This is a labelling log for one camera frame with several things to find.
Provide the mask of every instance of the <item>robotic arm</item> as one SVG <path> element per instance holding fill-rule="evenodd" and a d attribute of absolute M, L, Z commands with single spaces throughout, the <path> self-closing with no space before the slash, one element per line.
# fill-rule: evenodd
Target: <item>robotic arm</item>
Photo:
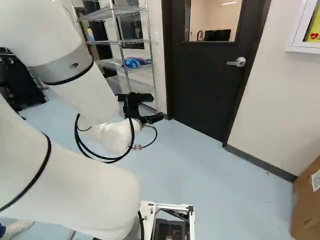
<path fill-rule="evenodd" d="M 114 154 L 126 151 L 130 123 L 128 119 L 109 123 L 119 112 L 117 98 L 57 0 L 2 1 L 0 33 L 1 47 L 10 49 L 33 75 L 78 110 L 79 129 L 91 127 L 87 133 Z M 144 123 L 161 116 L 141 117 L 135 102 L 139 95 L 131 94 L 125 114 L 137 134 Z M 137 178 L 50 143 L 2 96 L 0 208 L 32 181 L 49 149 L 48 162 L 36 183 L 0 216 L 60 224 L 103 240 L 123 239 L 140 207 Z"/>

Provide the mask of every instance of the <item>door handle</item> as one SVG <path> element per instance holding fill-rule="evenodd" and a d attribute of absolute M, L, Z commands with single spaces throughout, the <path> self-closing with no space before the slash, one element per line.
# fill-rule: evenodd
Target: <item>door handle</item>
<path fill-rule="evenodd" d="M 238 57 L 235 61 L 227 61 L 226 64 L 227 65 L 231 65 L 231 66 L 236 66 L 238 68 L 243 68 L 247 63 L 247 60 L 241 56 Z"/>

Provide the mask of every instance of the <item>door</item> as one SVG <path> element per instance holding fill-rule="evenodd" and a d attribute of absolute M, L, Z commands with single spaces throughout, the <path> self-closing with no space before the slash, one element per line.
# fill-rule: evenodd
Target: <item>door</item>
<path fill-rule="evenodd" d="M 165 67 L 171 117 L 218 141 L 225 140 L 245 72 L 251 67 L 246 60 L 255 54 L 253 47 L 260 40 L 264 3 L 166 2 Z"/>

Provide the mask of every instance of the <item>floor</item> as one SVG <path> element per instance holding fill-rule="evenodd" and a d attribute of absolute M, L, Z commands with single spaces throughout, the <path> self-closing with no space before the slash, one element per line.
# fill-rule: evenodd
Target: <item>floor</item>
<path fill-rule="evenodd" d="M 50 90 L 49 101 L 20 112 L 53 141 L 79 153 L 73 133 L 77 112 Z M 293 185 L 232 155 L 221 143 L 175 120 L 155 124 L 158 139 L 116 163 L 140 179 L 144 200 L 195 207 L 197 240 L 290 240 Z M 94 151 L 101 146 L 82 135 Z M 154 137 L 144 129 L 136 138 Z M 66 240 L 70 230 L 36 223 L 17 240 Z M 74 239 L 91 240 L 78 233 Z"/>

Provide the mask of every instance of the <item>door window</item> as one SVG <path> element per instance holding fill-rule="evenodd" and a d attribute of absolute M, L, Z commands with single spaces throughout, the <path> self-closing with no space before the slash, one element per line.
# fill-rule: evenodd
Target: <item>door window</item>
<path fill-rule="evenodd" d="M 185 0 L 184 40 L 234 42 L 242 0 Z"/>

